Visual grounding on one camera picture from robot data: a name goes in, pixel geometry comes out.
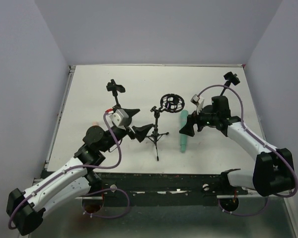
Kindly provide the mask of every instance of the black tripod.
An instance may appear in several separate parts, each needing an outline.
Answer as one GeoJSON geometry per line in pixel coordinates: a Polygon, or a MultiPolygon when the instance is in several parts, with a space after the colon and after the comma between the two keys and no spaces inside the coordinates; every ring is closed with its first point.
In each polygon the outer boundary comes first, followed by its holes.
{"type": "Polygon", "coordinates": [[[162,133],[162,134],[158,133],[158,119],[160,117],[160,113],[162,112],[178,113],[182,111],[183,108],[184,108],[184,100],[182,97],[176,94],[166,94],[160,99],[160,108],[157,109],[157,107],[154,106],[150,110],[150,112],[154,112],[153,115],[155,118],[155,124],[154,124],[154,129],[152,134],[149,136],[146,136],[146,138],[152,141],[155,145],[155,150],[157,152],[157,161],[159,161],[157,142],[164,135],[169,135],[169,132],[162,133]]]}

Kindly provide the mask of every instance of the wall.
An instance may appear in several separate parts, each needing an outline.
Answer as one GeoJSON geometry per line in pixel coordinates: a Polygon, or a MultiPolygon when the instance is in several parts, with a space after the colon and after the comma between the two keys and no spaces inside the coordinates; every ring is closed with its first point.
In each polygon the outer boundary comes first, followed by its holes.
{"type": "Polygon", "coordinates": [[[66,60],[246,63],[281,0],[36,0],[66,60]]]}
{"type": "Polygon", "coordinates": [[[39,175],[68,66],[33,0],[0,0],[0,238],[8,194],[39,175]]]}
{"type": "Polygon", "coordinates": [[[246,76],[268,141],[292,151],[298,176],[298,0],[281,3],[246,76]]]}

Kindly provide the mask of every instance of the gray floor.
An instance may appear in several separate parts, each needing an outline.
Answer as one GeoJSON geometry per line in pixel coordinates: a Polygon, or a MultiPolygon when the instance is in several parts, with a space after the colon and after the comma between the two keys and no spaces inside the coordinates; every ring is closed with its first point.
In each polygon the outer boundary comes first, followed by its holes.
{"type": "MultiPolygon", "coordinates": [[[[239,212],[260,209],[263,198],[240,199],[239,212]]],[[[106,208],[113,215],[123,208],[106,208]]],[[[82,215],[81,201],[60,207],[30,238],[291,238],[293,228],[283,199],[273,198],[258,216],[241,218],[218,207],[133,207],[123,218],[105,220],[82,215]]]]}

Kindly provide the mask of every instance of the green cylinder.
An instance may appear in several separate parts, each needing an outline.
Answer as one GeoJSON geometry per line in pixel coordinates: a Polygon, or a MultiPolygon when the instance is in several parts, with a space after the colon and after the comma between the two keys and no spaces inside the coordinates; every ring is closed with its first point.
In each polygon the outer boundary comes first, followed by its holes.
{"type": "MultiPolygon", "coordinates": [[[[187,123],[187,117],[189,115],[189,112],[187,110],[182,110],[180,114],[180,129],[184,127],[184,125],[187,123]]],[[[187,139],[188,136],[184,134],[180,134],[180,151],[182,153],[185,152],[187,149],[187,139]]]]}

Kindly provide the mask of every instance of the tripod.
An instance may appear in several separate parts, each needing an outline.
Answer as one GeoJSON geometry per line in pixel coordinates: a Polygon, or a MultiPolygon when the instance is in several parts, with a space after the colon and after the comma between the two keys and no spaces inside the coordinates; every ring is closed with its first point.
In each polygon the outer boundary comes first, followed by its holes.
{"type": "Polygon", "coordinates": [[[169,132],[159,134],[158,132],[158,119],[160,117],[160,113],[169,112],[169,113],[178,113],[182,111],[184,108],[184,100],[182,97],[176,94],[166,94],[160,99],[160,108],[157,109],[156,106],[151,108],[150,112],[153,112],[153,116],[155,118],[154,128],[151,135],[146,136],[151,142],[155,145],[155,150],[157,153],[157,161],[159,161],[158,155],[158,141],[164,136],[169,135],[169,132]]]}

